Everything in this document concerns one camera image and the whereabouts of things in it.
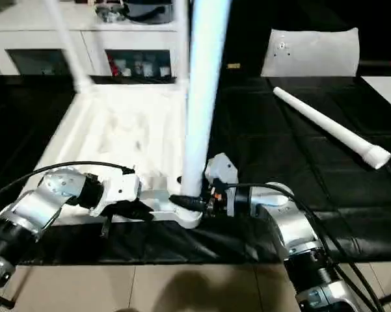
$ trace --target black leather mat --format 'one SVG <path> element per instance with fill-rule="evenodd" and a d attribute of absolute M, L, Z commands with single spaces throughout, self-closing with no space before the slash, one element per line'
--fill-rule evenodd
<path fill-rule="evenodd" d="M 287 184 L 324 220 L 354 260 L 391 260 L 391 161 L 378 171 L 372 170 L 336 139 L 275 98 L 274 86 L 285 88 L 391 152 L 391 105 L 376 91 L 359 78 L 310 78 L 222 81 L 209 154 L 225 152 L 239 168 L 242 182 Z M 7 163 L 0 184 L 34 167 L 73 95 L 69 84 L 62 83 L 43 84 L 41 88 L 31 84 L 5 87 L 8 99 L 1 106 L 7 113 L 0 115 L 0 129 L 12 130 L 0 132 L 0 139 L 15 132 L 22 137 L 30 128 L 35 129 L 37 139 L 26 138 L 29 146 L 35 147 L 27 149 L 18 147 L 20 139 L 8 139 L 4 148 L 15 151 L 15 160 L 5 162 L 8 152 L 0 149 L 2 167 Z M 10 96 L 14 88 L 18 98 Z M 23 109 L 15 110 L 15 101 L 24 103 Z M 18 131 L 15 120 L 26 115 L 25 109 L 46 118 L 40 123 L 35 116 Z M 0 210 L 9 200 L 10 195 L 1 198 Z M 192 230 L 174 222 L 115 224 L 107 240 L 99 238 L 100 230 L 99 224 L 53 227 L 24 263 L 277 261 L 261 220 L 218 218 L 205 220 Z"/>

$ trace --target white plastic tube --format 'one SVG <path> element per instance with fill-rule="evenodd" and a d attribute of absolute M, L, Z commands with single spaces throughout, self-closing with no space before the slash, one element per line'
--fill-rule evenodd
<path fill-rule="evenodd" d="M 182 194 L 198 196 L 226 39 L 231 0 L 194 3 Z"/>
<path fill-rule="evenodd" d="M 315 124 L 326 130 L 332 136 L 343 142 L 346 146 L 358 153 L 363 160 L 375 169 L 379 169 L 386 164 L 391 158 L 391 154 L 378 145 L 373 145 L 364 140 L 354 132 L 343 127 L 331 118 L 313 109 L 311 106 L 305 104 L 300 99 L 287 93 L 285 90 L 276 87 L 273 93 L 294 109 L 299 111 L 302 115 L 313 121 Z"/>
<path fill-rule="evenodd" d="M 76 92 L 86 92 L 93 85 L 91 78 L 84 72 L 84 69 L 79 62 L 79 57 L 75 52 L 74 42 L 70 36 L 70 32 L 66 27 L 62 16 L 59 0 L 45 0 L 45 5 L 49 13 L 49 17 L 53 20 L 59 38 L 64 46 L 64 55 L 71 69 L 71 74 L 74 77 L 74 88 Z"/>

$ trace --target white vertical pole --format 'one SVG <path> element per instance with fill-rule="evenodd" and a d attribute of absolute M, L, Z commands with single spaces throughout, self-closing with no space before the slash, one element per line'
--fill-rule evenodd
<path fill-rule="evenodd" d="M 195 0 L 182 194 L 198 196 L 226 40 L 231 0 Z"/>
<path fill-rule="evenodd" d="M 64 55 L 68 61 L 71 74 L 74 77 L 74 88 L 76 92 L 83 92 L 93 85 L 91 78 L 85 73 L 79 57 L 75 51 L 74 42 L 70 36 L 70 32 L 66 27 L 62 16 L 59 0 L 45 0 L 45 5 L 49 13 L 49 17 L 53 20 L 59 38 L 64 45 Z"/>
<path fill-rule="evenodd" d="M 173 10 L 174 10 L 174 23 L 176 25 L 176 36 L 178 43 L 178 70 L 176 76 L 176 83 L 182 85 L 181 82 L 184 82 L 184 87 L 187 87 L 188 81 L 188 65 L 189 65 L 189 28 L 188 28 L 188 5 L 187 0 L 174 0 L 173 1 Z"/>

